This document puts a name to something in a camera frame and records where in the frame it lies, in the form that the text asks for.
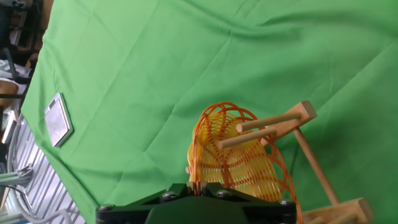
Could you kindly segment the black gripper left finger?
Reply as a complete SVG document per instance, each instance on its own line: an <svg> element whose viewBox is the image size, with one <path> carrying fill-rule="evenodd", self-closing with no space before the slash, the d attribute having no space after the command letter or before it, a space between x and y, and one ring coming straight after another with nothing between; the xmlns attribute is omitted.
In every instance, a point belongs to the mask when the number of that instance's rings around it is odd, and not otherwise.
<svg viewBox="0 0 398 224"><path fill-rule="evenodd" d="M127 205L102 205L97 208L97 215L147 215L153 208L183 197L192 196L192 188L186 184L172 184L168 189L144 197Z"/></svg>

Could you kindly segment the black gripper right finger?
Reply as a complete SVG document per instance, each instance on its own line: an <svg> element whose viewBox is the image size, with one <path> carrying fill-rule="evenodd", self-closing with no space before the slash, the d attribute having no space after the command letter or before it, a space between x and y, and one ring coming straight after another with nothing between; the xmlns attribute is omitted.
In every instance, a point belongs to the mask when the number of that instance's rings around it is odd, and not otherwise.
<svg viewBox="0 0 398 224"><path fill-rule="evenodd" d="M295 203L267 202L243 192L223 187L220 183L206 183L199 186L199 195L232 202L250 215L295 215Z"/></svg>

